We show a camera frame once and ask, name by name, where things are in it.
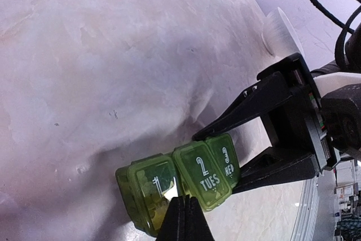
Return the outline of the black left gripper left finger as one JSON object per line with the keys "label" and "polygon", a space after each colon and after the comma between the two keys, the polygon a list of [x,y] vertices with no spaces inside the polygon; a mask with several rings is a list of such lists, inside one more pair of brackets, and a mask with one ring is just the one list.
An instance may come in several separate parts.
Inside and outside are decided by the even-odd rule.
{"label": "black left gripper left finger", "polygon": [[164,220],[157,234],[158,241],[185,240],[185,204],[184,197],[174,197],[169,203]]}

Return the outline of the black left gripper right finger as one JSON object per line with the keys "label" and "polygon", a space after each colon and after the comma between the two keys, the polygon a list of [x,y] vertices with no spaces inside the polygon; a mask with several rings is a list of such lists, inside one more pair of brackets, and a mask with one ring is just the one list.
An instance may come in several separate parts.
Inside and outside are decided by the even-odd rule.
{"label": "black left gripper right finger", "polygon": [[196,197],[184,201],[184,240],[215,241]]}

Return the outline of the green pill organizer box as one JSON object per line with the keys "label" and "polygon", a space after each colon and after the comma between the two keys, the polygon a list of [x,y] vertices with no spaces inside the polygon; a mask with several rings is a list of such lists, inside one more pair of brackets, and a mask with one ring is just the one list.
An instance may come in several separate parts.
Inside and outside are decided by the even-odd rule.
{"label": "green pill organizer box", "polygon": [[240,169],[225,133],[133,161],[118,168],[115,177],[135,228],[156,237],[172,198],[194,196],[202,211],[211,211],[230,197]]}

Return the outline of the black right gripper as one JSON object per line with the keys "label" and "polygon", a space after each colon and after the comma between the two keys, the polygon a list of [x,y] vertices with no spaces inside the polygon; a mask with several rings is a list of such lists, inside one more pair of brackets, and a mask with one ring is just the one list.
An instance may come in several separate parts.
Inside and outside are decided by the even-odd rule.
{"label": "black right gripper", "polygon": [[303,181],[332,171],[340,154],[327,134],[320,94],[302,55],[294,53],[270,65],[257,79],[219,118],[192,136],[194,141],[203,141],[264,115],[261,120],[274,147],[240,167],[240,180],[232,193]]}

